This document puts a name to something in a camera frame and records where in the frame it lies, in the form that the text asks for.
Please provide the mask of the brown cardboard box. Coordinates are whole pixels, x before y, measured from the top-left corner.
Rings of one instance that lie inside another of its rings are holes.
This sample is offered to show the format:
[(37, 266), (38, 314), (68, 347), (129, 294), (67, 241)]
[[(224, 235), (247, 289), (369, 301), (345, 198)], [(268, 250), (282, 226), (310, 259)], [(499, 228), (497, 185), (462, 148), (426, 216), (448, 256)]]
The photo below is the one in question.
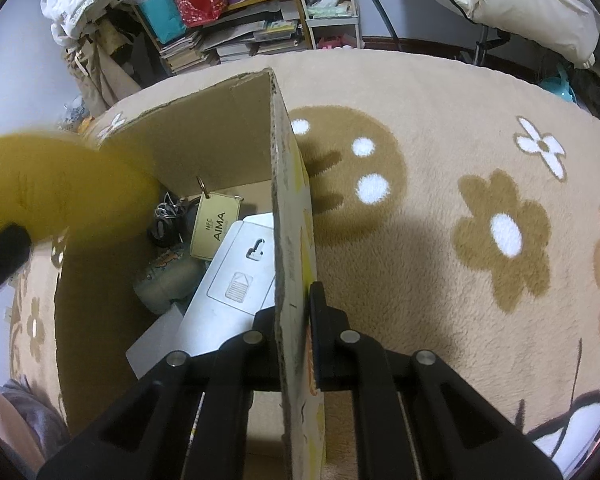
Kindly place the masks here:
[[(315, 250), (309, 178), (286, 105), (270, 70), (243, 74), (174, 100), (133, 96), (92, 136), (178, 196), (242, 198), (238, 220), (274, 217), (275, 311), (282, 400), (263, 416), (283, 419), (286, 473), (321, 474), (324, 398), (315, 385), (309, 288)], [(133, 289), (151, 263), (145, 232), (94, 248), (70, 244), (55, 289), (62, 400), (76, 436), (102, 416), (172, 349), (187, 308), (154, 315)]]

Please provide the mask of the wooden bookshelf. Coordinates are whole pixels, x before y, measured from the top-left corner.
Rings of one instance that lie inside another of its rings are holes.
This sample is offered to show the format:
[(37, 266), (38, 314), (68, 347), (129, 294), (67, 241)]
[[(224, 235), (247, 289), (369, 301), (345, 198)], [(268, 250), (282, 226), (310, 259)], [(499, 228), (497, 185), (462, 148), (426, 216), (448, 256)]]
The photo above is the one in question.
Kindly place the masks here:
[[(140, 9), (128, 1), (158, 53), (166, 44), (160, 44)], [(226, 9), (215, 22), (186, 27), (185, 35), (194, 30), (204, 33), (202, 50), (214, 49), (219, 55), (219, 64), (258, 54), (303, 51), (309, 47), (300, 0), (227, 0)], [(159, 61), (166, 73), (174, 76), (166, 70), (160, 55)]]

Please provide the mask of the white rolling cart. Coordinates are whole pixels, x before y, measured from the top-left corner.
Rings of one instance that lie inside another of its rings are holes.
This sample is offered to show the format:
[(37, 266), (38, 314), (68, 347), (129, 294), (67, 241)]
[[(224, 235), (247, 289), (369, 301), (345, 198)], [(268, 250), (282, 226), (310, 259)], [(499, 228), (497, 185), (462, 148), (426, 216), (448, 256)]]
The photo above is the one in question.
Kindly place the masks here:
[(300, 3), (312, 49), (364, 46), (356, 0), (300, 0)]

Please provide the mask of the yellow green mini skateboard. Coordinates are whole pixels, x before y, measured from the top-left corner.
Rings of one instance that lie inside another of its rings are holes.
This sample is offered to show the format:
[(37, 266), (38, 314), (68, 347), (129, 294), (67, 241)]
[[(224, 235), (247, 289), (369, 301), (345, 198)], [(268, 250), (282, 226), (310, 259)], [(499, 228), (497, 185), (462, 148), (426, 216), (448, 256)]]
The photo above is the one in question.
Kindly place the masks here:
[(67, 234), (78, 247), (114, 245), (145, 231), (159, 192), (147, 172), (74, 136), (0, 136), (0, 231), (15, 224), (35, 243)]

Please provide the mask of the white flat box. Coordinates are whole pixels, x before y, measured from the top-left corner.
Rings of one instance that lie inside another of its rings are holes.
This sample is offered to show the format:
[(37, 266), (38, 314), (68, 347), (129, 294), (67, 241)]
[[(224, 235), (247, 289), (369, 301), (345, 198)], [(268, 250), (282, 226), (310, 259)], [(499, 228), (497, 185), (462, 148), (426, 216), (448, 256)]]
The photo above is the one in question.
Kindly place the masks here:
[(250, 330), (256, 314), (275, 304), (274, 252), (270, 212), (234, 222), (190, 300), (172, 349), (199, 356)]

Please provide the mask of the stack of books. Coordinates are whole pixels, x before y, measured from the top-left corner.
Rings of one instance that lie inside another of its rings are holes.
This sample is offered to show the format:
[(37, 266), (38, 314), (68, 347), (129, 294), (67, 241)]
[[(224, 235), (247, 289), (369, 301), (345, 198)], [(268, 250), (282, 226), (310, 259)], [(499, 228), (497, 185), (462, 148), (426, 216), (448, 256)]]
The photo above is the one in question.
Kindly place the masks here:
[(194, 30), (158, 50), (161, 61), (171, 75), (196, 72), (218, 65), (219, 55), (214, 49), (204, 51), (204, 33)]

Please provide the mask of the beige AIMA key tag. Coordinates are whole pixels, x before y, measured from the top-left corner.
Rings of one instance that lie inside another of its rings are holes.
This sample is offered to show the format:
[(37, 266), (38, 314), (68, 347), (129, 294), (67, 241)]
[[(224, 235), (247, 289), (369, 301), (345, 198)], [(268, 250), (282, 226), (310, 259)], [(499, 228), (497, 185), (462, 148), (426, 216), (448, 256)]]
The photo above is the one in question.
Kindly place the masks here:
[(201, 190), (189, 253), (193, 258), (211, 261), (220, 248), (230, 226), (238, 220), (242, 198), (210, 192), (201, 177)]

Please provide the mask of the beige floral carpet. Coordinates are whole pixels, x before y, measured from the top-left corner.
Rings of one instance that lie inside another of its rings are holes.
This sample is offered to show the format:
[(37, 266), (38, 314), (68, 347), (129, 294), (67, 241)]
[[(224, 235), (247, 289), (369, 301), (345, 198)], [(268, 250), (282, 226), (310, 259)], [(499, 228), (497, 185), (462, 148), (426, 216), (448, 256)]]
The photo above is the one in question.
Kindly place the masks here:
[(256, 56), (134, 96), (262, 70), (329, 301), (390, 350), (436, 352), (572, 474), (600, 438), (600, 120), (495, 70), (382, 51)]

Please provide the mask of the clear packing tape roll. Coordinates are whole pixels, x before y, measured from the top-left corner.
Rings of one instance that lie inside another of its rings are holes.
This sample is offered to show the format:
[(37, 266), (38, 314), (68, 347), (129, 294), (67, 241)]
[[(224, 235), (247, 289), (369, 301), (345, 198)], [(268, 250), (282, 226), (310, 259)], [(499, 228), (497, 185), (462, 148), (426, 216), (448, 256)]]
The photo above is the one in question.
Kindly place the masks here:
[(172, 304), (184, 311), (205, 273), (206, 264), (193, 258), (184, 244), (178, 244), (137, 274), (133, 289), (140, 302), (154, 315), (165, 314)]

